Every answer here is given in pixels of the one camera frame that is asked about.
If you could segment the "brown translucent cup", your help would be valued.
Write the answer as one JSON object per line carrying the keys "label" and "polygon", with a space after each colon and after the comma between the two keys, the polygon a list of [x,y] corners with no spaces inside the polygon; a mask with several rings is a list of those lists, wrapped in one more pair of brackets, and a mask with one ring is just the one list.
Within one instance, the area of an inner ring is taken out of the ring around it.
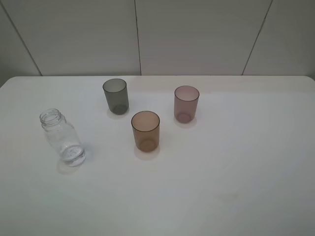
{"label": "brown translucent cup", "polygon": [[152,111],[140,111],[131,119],[136,147],[142,152],[154,151],[159,146],[159,116]]}

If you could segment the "pink translucent cup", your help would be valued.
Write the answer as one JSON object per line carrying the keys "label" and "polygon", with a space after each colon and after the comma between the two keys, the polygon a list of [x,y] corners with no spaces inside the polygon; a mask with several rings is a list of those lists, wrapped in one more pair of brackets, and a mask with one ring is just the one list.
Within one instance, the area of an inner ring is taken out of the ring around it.
{"label": "pink translucent cup", "polygon": [[200,93],[192,86],[180,86],[174,91],[174,117],[179,123],[189,123],[195,118]]}

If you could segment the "grey translucent cup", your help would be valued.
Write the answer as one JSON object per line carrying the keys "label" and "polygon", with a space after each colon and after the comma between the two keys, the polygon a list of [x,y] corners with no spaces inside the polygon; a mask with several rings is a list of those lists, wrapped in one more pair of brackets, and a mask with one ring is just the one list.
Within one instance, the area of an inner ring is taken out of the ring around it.
{"label": "grey translucent cup", "polygon": [[113,78],[107,80],[102,87],[109,110],[116,115],[125,114],[129,109],[126,81]]}

